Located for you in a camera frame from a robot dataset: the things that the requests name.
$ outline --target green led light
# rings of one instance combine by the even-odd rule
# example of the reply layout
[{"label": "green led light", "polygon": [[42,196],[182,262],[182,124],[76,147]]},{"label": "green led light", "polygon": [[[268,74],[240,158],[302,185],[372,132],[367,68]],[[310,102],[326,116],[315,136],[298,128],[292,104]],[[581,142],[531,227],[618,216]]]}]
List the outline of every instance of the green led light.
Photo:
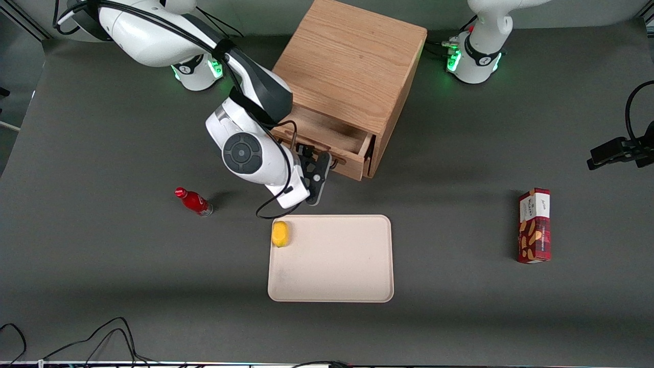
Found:
[{"label": "green led light", "polygon": [[452,56],[450,56],[449,60],[447,60],[447,69],[454,72],[458,66],[459,60],[461,60],[461,51],[457,50]]},{"label": "green led light", "polygon": [[496,70],[497,70],[497,67],[498,67],[499,64],[500,64],[500,59],[501,59],[501,58],[502,58],[502,53],[500,52],[500,54],[497,56],[497,60],[495,61],[495,66],[492,67],[492,70],[493,70],[493,71],[496,71]]},{"label": "green led light", "polygon": [[207,60],[207,65],[211,68],[211,73],[216,79],[222,77],[222,65],[219,62]]},{"label": "green led light", "polygon": [[175,73],[175,79],[179,81],[179,75],[177,75],[177,70],[175,70],[175,67],[172,65],[170,67],[173,68],[173,72]]}]

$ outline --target wooden drawer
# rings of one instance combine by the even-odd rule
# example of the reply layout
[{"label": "wooden drawer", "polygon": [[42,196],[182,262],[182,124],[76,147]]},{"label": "wooden drawer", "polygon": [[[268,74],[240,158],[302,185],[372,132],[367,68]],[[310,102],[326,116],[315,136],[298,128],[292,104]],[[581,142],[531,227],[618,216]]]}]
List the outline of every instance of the wooden drawer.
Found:
[{"label": "wooden drawer", "polygon": [[[338,161],[333,171],[359,181],[368,173],[371,133],[297,105],[283,121],[286,120],[293,120],[298,125],[298,143],[315,146],[317,153],[326,151],[332,154]],[[272,133],[288,146],[293,138],[293,126],[279,126]]]}]

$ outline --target wooden box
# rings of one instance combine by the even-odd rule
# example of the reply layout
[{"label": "wooden box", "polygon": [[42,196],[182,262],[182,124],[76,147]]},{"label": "wooden box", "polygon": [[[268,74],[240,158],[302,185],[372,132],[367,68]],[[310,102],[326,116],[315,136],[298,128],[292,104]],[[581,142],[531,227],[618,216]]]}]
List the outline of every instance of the wooden box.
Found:
[{"label": "wooden box", "polygon": [[[406,101],[427,30],[334,0],[314,0],[273,71],[293,91],[298,142],[335,172],[373,177]],[[289,143],[291,125],[273,129]]]}]

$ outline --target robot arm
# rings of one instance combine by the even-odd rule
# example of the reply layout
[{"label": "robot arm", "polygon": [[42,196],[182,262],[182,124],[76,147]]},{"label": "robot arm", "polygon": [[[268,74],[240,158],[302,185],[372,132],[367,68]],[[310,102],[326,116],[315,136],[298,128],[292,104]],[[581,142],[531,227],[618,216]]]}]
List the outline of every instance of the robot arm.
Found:
[{"label": "robot arm", "polygon": [[444,46],[454,48],[447,70],[461,81],[470,84],[485,82],[497,69],[500,50],[513,31],[515,9],[535,7],[551,0],[468,0],[477,14],[472,32],[463,30],[451,37]]},{"label": "robot arm", "polygon": [[[189,0],[178,1],[182,1],[185,7],[177,7],[177,12],[189,9]],[[182,73],[184,67],[190,69],[189,65],[192,65],[197,70],[189,74],[197,79],[196,82],[201,84],[201,81],[208,80],[211,85],[214,80],[205,78],[206,73],[203,74],[201,68],[205,65],[204,59],[211,57],[207,50],[216,49],[223,37],[189,14],[168,11],[168,7],[172,7],[169,3],[173,0],[169,0],[166,7],[158,0],[100,0],[97,19],[102,30],[137,62],[152,67],[173,65]],[[126,11],[123,6],[155,14],[203,45],[197,45],[153,20]],[[326,165],[321,165],[327,169],[321,173],[320,180],[315,180],[320,182],[319,190],[310,191],[310,185],[304,179],[305,165],[298,156],[273,140],[268,132],[272,126],[263,127],[253,118],[256,114],[251,107],[256,107],[254,112],[263,111],[270,124],[278,124],[284,119],[292,109],[293,95],[288,85],[236,47],[227,49],[220,59],[241,78],[242,91],[242,94],[230,95],[206,121],[209,134],[222,150],[225,165],[247,181],[264,184],[283,208],[291,208],[305,199],[309,201],[310,196],[314,197],[311,203],[317,204],[331,156],[326,158]],[[252,104],[250,109],[245,102]]]}]

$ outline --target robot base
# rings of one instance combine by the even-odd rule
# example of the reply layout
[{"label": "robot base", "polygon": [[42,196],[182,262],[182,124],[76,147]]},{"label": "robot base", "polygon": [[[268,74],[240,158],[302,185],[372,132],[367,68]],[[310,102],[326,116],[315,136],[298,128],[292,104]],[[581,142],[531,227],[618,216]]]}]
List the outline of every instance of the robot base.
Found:
[{"label": "robot base", "polygon": [[[469,34],[469,32],[465,31],[455,37],[451,37],[450,43],[463,45]],[[454,74],[460,81],[468,84],[479,84],[488,80],[491,74],[497,70],[498,63],[502,57],[502,54],[500,54],[495,60],[489,60],[487,65],[479,66],[475,59],[466,52],[464,47],[457,47],[451,50],[454,53],[447,60],[446,70]]]},{"label": "robot base", "polygon": [[191,91],[206,90],[222,78],[222,64],[209,54],[194,56],[171,67],[175,78]]}]

